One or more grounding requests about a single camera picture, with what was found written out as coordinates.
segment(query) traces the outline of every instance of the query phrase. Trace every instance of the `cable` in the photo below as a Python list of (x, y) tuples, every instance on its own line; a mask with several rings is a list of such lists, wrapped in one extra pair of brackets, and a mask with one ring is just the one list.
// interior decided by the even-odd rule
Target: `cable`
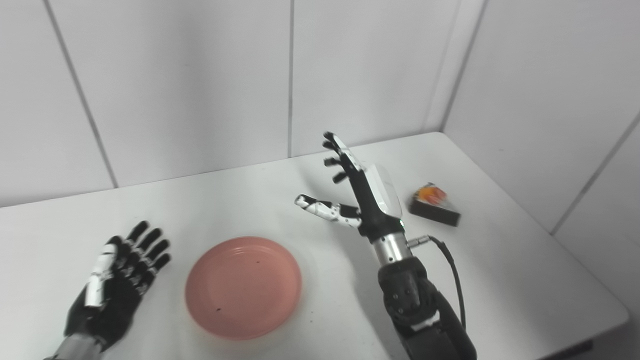
[(428, 235), (428, 236), (429, 236), (429, 240), (433, 241), (438, 246), (438, 249), (440, 249), (444, 257), (447, 258), (447, 261), (451, 266), (451, 272), (453, 272), (453, 279), (456, 281), (456, 291), (458, 292), (458, 304), (460, 305), (460, 322), (462, 323), (462, 327), (466, 330), (467, 316), (465, 314), (465, 299), (462, 296), (462, 285), (460, 284), (460, 276), (458, 276), (458, 269), (456, 268), (456, 264), (453, 261), (453, 256), (451, 255), (451, 252), (449, 251), (445, 243), (443, 243), (442, 241), (436, 239), (431, 235)]

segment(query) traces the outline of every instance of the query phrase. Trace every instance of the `robotic hand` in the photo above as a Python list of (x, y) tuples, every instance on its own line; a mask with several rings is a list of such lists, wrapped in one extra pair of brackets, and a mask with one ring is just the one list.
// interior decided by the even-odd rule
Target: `robotic hand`
[(296, 205), (325, 220), (357, 228), (369, 239), (381, 265), (378, 283), (384, 305), (411, 359), (475, 360), (476, 349), (451, 305), (411, 252), (410, 247), (422, 241), (407, 242), (400, 202), (386, 170), (378, 165), (364, 168), (337, 136), (327, 132), (324, 137), (323, 146), (338, 154), (325, 159), (325, 166), (343, 169), (333, 182), (348, 178), (360, 207), (308, 195), (299, 195)]
[(123, 240), (112, 237), (102, 248), (86, 286), (71, 305), (66, 338), (56, 353), (46, 360), (96, 360), (131, 326), (142, 296), (171, 256), (163, 253), (168, 240), (155, 228), (140, 222)]

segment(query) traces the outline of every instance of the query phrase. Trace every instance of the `table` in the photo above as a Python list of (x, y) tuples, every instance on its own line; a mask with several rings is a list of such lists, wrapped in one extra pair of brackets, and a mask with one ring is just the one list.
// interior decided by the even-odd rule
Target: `table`
[[(627, 310), (445, 135), (352, 150), (365, 166), (375, 161), (387, 168), (403, 205), (434, 182), (460, 210), (458, 227), (408, 214), (406, 207), (403, 220), (408, 238), (431, 234), (453, 253), (479, 359), (539, 359), (628, 320)], [(356, 204), (347, 181), (331, 182), (336, 169), (323, 167), (327, 155), (1, 208), (3, 357), (50, 355), (102, 244), (147, 219), (172, 241), (173, 261), (107, 359), (406, 359), (382, 305), (367, 240), (293, 204), (299, 193)], [(300, 264), (303, 293), (294, 315), (274, 332), (219, 340), (189, 317), (184, 285), (201, 254), (244, 235), (287, 247)], [(427, 244), (414, 254), (457, 309), (441, 253)]]

